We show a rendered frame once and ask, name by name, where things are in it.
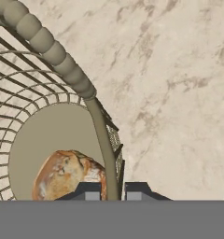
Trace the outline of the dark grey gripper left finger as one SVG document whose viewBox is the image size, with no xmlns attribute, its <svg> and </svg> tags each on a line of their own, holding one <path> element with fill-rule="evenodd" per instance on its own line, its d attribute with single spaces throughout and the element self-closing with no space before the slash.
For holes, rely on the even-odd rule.
<svg viewBox="0 0 224 239">
<path fill-rule="evenodd" d="M 60 197 L 60 200 L 101 201 L 102 186 L 99 182 L 80 182 L 75 191 Z"/>
</svg>

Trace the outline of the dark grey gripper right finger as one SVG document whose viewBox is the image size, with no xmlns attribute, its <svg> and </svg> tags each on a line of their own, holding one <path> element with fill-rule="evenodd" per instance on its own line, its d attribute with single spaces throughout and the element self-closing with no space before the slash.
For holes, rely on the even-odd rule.
<svg viewBox="0 0 224 239">
<path fill-rule="evenodd" d="M 126 182 L 125 183 L 125 200 L 126 201 L 170 201 L 165 197 L 153 191 L 147 182 Z"/>
</svg>

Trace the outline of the olive wire basket with handle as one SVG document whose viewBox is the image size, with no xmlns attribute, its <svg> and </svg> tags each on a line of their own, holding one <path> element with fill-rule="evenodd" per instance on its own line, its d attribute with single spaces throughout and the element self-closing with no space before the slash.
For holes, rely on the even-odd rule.
<svg viewBox="0 0 224 239">
<path fill-rule="evenodd" d="M 121 197 L 118 127 L 96 89 L 20 0 L 0 0 L 0 201 L 33 200 L 35 178 L 57 150 L 105 168 L 107 200 Z"/>
</svg>

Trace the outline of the brown crusty bread loaf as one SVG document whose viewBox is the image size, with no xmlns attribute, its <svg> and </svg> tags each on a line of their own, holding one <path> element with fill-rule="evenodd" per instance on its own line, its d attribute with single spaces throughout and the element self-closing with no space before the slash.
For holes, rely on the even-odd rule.
<svg viewBox="0 0 224 239">
<path fill-rule="evenodd" d="M 101 184 L 101 198 L 107 199 L 105 168 L 93 158 L 77 150 L 57 150 L 40 168 L 33 186 L 32 197 L 51 201 L 74 192 L 80 182 Z"/>
</svg>

